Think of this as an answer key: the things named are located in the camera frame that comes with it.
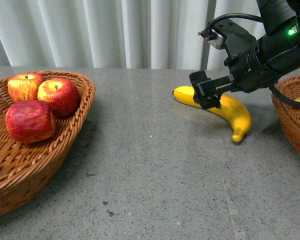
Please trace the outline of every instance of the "wicker basket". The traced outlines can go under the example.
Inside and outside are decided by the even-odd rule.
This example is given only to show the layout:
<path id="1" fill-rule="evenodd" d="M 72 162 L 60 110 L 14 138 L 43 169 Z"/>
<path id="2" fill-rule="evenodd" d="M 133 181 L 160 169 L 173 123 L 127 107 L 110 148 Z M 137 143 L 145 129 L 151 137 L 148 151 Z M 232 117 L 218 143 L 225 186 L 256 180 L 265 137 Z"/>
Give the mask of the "wicker basket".
<path id="1" fill-rule="evenodd" d="M 76 72 L 38 71 L 47 79 L 68 78 L 75 83 L 81 102 L 77 111 L 56 119 L 54 137 L 33 144 L 22 144 L 10 138 L 5 115 L 12 101 L 8 95 L 8 77 L 0 79 L 0 216 L 29 202 L 62 165 L 79 133 L 95 97 L 95 85 Z"/>
<path id="2" fill-rule="evenodd" d="M 285 78 L 275 87 L 280 93 L 294 100 L 300 97 L 300 75 Z M 300 108 L 280 102 L 273 95 L 271 98 L 279 114 L 285 136 L 300 155 Z"/>

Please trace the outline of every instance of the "table surface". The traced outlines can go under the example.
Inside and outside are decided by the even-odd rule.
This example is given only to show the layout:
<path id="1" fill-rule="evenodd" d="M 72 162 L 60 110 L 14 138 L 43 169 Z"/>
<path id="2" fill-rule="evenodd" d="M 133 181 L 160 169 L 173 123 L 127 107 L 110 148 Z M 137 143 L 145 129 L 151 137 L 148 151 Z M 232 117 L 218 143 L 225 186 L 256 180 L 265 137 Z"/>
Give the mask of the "table surface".
<path id="1" fill-rule="evenodd" d="M 54 69 L 90 78 L 95 99 L 53 179 L 0 217 L 0 240 L 300 240 L 300 156 L 268 89 L 228 93 L 253 118 L 235 144 L 225 120 L 173 98 L 193 71 Z"/>

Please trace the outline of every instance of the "brown basket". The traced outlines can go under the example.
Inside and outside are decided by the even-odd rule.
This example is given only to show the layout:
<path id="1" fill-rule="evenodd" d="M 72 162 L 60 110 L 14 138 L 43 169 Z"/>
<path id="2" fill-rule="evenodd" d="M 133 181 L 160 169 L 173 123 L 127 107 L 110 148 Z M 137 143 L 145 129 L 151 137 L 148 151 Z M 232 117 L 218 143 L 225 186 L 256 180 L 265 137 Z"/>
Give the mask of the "brown basket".
<path id="1" fill-rule="evenodd" d="M 0 216 L 29 202 L 61 167 L 78 135 L 95 97 L 95 85 L 76 72 L 38 71 L 47 79 L 68 78 L 81 96 L 80 105 L 68 117 L 57 118 L 54 137 L 33 144 L 22 144 L 10 138 L 5 123 L 13 104 L 8 95 L 8 79 L 0 79 Z"/>
<path id="2" fill-rule="evenodd" d="M 285 78 L 275 87 L 280 93 L 294 100 L 300 97 L 300 75 Z M 271 98 L 285 136 L 300 155 L 300 108 L 287 105 L 273 95 Z"/>

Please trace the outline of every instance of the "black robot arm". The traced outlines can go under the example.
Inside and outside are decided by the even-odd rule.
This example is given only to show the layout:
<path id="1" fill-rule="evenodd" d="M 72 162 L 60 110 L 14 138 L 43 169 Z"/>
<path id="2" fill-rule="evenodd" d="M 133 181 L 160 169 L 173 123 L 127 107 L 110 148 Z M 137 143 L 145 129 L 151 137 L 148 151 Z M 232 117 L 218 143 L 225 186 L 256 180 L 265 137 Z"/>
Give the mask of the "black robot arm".
<path id="1" fill-rule="evenodd" d="M 190 74 L 193 99 L 202 109 L 220 108 L 221 95 L 227 91 L 274 90 L 282 76 L 300 68 L 300 0 L 257 0 L 257 4 L 261 17 L 226 14 L 199 32 L 216 49 L 226 50 L 224 65 L 229 69 L 228 76 L 218 79 L 208 78 L 204 70 Z M 266 34 L 256 40 L 230 18 L 262 22 Z"/>

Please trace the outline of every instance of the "curtain fold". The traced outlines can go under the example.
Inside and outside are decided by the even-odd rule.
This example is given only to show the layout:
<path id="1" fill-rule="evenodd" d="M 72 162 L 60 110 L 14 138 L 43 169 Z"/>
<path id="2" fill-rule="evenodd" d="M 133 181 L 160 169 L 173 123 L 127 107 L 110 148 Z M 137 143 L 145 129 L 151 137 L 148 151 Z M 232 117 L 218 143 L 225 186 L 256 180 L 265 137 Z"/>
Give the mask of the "curtain fold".
<path id="1" fill-rule="evenodd" d="M 260 15 L 254 0 L 0 0 L 0 66 L 223 70 L 198 32 L 227 13 Z"/>

